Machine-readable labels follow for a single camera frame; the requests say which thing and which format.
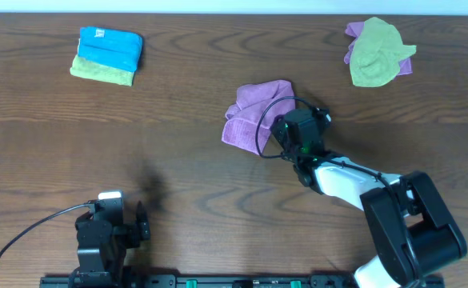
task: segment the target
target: green cloth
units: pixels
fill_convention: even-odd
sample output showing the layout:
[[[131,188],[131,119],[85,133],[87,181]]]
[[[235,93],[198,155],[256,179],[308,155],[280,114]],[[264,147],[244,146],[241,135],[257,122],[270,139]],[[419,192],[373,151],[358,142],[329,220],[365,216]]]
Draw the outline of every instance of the green cloth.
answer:
[[[104,66],[75,55],[70,73],[73,76],[109,82],[119,85],[132,86],[134,72]]]
[[[399,61],[415,52],[415,45],[402,44],[401,35],[393,25],[372,17],[365,21],[354,44],[350,60],[353,84],[359,87],[387,84],[399,73]]]

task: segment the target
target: purple cloth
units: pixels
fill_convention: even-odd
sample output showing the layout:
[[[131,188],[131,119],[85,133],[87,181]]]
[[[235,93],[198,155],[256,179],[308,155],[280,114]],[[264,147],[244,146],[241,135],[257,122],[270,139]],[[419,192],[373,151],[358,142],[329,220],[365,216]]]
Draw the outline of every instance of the purple cloth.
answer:
[[[349,51],[347,52],[346,56],[344,56],[344,63],[345,64],[349,64],[349,62],[351,60],[351,54],[353,53],[354,43],[356,42],[356,38],[358,38],[358,36],[360,36],[360,34],[362,33],[363,25],[364,25],[364,22],[351,22],[351,23],[347,24],[346,34],[348,34],[349,36],[355,37],[355,40],[352,41],[351,44],[349,44]],[[411,59],[410,58],[406,58],[406,59],[400,61],[399,65],[401,67],[401,71],[399,71],[399,74],[397,74],[397,76],[399,76],[399,75],[408,75],[408,74],[413,73],[413,71],[411,69]]]
[[[236,103],[225,113],[227,121],[223,129],[222,141],[258,154],[255,145],[258,121],[269,104],[285,96],[294,96],[292,85],[285,80],[240,86],[237,89]],[[283,100],[267,112],[258,131],[258,145],[261,151],[264,150],[271,136],[270,127],[274,119],[295,108],[295,101]]]

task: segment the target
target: white wall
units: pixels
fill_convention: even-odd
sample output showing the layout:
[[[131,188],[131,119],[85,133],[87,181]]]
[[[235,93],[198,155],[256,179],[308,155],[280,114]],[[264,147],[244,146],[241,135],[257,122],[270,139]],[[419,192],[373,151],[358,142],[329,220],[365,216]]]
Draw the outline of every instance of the white wall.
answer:
[[[0,12],[468,15],[468,0],[0,0]]]

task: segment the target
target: wooden table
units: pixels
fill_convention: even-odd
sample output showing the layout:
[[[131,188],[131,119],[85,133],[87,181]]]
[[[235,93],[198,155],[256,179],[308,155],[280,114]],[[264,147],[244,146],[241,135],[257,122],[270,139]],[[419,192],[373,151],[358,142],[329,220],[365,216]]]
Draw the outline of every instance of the wooden table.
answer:
[[[330,108],[331,149],[382,171],[426,171],[468,241],[468,18],[383,16],[418,45],[414,73],[363,89],[342,61],[344,29],[368,17],[0,14],[0,249],[40,218],[120,189],[130,210],[147,204],[153,233],[129,264],[182,274],[365,264],[375,250],[362,212],[302,187],[287,162],[221,142],[236,89],[275,79]],[[132,88],[70,75],[82,26],[144,37]],[[71,272],[80,213],[14,244],[0,287]],[[441,272],[468,287],[468,257]]]

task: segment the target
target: folded cloth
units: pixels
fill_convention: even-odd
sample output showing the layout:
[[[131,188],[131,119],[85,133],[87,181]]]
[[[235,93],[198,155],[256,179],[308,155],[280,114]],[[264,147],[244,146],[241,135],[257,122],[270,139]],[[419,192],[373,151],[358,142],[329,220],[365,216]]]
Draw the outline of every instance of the folded cloth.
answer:
[[[353,53],[354,43],[356,42],[356,38],[360,36],[363,31],[363,24],[364,22],[351,22],[347,24],[346,34],[349,36],[355,37],[355,40],[349,45],[349,51],[347,52],[346,56],[344,56],[344,63],[349,64],[351,59],[351,54]],[[400,75],[408,75],[412,74],[413,70],[411,69],[411,58],[406,58],[399,62],[399,66],[401,67],[397,76]]]
[[[81,28],[78,56],[98,64],[135,72],[142,45],[142,38],[131,32],[85,27]]]
[[[134,78],[133,72],[101,65],[88,61],[77,55],[75,55],[75,58],[72,61],[70,73],[73,76],[84,79],[92,79],[125,86],[132,86],[132,79]]]
[[[380,87],[397,76],[399,62],[415,54],[415,45],[403,45],[397,29],[372,17],[365,21],[350,58],[353,84],[360,87]]]
[[[264,110],[275,100],[294,96],[292,85],[285,80],[263,84],[248,84],[237,89],[237,101],[226,111],[226,124],[222,141],[226,144],[258,154],[255,145],[255,131]],[[258,131],[258,145],[261,150],[271,136],[274,119],[296,107],[295,101],[283,100],[269,109]]]

